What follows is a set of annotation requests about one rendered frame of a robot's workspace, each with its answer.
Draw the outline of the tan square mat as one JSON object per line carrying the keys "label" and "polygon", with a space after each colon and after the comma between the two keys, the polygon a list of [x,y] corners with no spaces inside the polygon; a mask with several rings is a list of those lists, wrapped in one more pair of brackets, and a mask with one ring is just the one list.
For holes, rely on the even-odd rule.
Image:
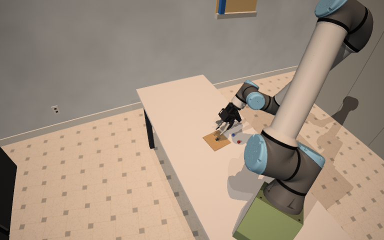
{"label": "tan square mat", "polygon": [[[202,137],[214,151],[217,151],[231,143],[223,134],[220,135],[220,133],[221,132],[217,130]],[[217,141],[216,138],[218,138]]]}

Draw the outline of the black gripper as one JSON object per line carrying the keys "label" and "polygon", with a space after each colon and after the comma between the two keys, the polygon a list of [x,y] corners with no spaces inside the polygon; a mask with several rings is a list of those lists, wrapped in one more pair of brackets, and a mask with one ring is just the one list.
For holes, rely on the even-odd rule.
{"label": "black gripper", "polygon": [[[216,130],[218,128],[220,128],[222,130],[222,132],[219,135],[222,135],[223,133],[225,133],[227,130],[229,130],[233,126],[235,119],[236,119],[235,112],[237,110],[240,111],[241,109],[236,107],[232,102],[229,102],[229,104],[226,106],[226,108],[221,109],[222,112],[220,111],[221,113],[219,112],[219,114],[218,114],[221,119],[217,120],[215,122],[217,124]],[[225,122],[225,124],[223,126],[221,126],[224,122]]]}

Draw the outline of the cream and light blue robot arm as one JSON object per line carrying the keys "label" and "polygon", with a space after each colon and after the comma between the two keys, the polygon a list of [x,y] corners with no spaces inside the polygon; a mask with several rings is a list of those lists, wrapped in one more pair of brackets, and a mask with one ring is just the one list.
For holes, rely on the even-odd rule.
{"label": "cream and light blue robot arm", "polygon": [[274,178],[263,190],[279,210],[299,215],[305,196],[325,164],[325,158],[298,142],[304,125],[329,72],[368,43],[373,16],[357,0],[320,0],[316,27],[292,80],[273,97],[246,80],[232,103],[248,105],[274,117],[261,134],[253,134],[244,149],[244,163],[258,175]]}

